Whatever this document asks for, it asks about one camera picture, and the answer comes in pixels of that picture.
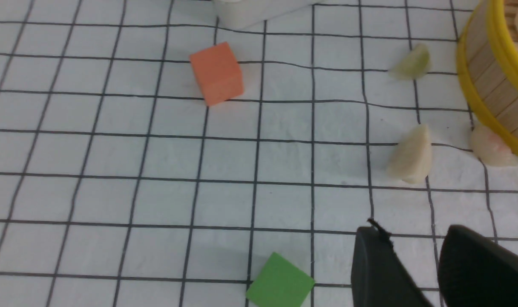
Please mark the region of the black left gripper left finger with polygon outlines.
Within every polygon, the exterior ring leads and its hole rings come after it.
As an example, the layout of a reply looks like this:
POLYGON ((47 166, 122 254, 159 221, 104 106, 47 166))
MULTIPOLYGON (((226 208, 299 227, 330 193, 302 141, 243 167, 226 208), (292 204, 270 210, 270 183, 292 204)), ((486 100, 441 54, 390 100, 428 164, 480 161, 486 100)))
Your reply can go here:
POLYGON ((399 260, 386 231, 373 218, 357 229, 351 285, 355 307, 430 307, 399 260))

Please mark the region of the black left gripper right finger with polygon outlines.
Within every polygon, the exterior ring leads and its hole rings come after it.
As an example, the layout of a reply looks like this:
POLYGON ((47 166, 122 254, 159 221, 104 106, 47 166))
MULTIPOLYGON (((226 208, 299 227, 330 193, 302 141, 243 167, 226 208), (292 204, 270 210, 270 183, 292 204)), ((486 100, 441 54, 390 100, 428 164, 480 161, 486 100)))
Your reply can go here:
POLYGON ((451 225, 438 267, 448 307, 518 307, 518 255, 479 233, 451 225))

